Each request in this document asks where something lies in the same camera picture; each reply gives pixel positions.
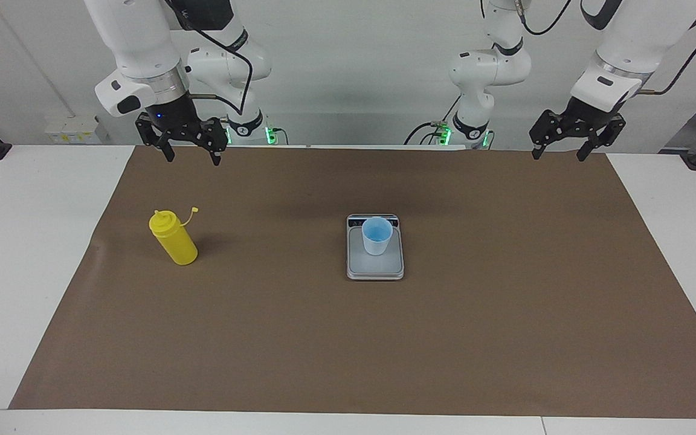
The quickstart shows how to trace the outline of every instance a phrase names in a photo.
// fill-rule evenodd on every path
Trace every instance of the white wall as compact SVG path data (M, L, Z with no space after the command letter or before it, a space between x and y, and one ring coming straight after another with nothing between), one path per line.
M531 27L546 27L563 0L534 2ZM545 108L563 110L599 44L574 2L547 36L526 38L533 74L495 88L494 146L530 149L527 131ZM442 118L458 94L448 61L489 48L476 0L235 0L251 35L271 52L273 75L255 88L263 110L293 143L400 143L412 127ZM69 106L97 114L117 143L137 143L132 118L112 119L95 83L114 69L81 0L0 0L0 11ZM172 33L185 53L202 44ZM696 28L676 46L650 86L663 88L696 45ZM215 107L201 104L208 115ZM63 115L38 69L0 19L0 135L44 143L45 115ZM636 97L622 111L628 127L615 151L656 152L696 113L696 61L670 94ZM556 149L578 148L568 141Z

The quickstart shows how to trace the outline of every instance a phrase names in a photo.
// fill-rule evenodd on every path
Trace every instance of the bottle lid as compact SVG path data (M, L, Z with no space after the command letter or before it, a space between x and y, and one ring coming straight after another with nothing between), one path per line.
M181 226L182 222L172 211L155 210L155 214L149 218L149 229L152 230L152 234L158 237L168 237Z

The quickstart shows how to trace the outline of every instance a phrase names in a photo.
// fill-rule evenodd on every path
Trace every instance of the blue object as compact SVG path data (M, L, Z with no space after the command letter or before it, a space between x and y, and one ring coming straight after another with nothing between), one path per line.
M364 232L364 237L372 240L372 242L386 242L392 237L394 233L394 227L384 217L370 217L365 221L364 225L361 226L362 232Z

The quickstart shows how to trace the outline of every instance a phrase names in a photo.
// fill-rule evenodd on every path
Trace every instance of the white table surface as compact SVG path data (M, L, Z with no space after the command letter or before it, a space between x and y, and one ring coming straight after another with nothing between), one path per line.
M6 410L132 149L16 146L0 162L0 433L696 434L696 420ZM696 309L696 173L676 156L610 161Z

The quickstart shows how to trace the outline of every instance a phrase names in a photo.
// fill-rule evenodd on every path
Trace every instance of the yellow bottle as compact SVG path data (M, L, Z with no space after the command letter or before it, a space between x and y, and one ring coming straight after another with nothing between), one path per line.
M197 211L197 207L193 207L193 214ZM168 210L155 210L155 215L149 218L152 234L178 265L191 264L198 258L198 248L184 228L193 219L193 214L190 214L190 219L185 223L182 223L174 212Z

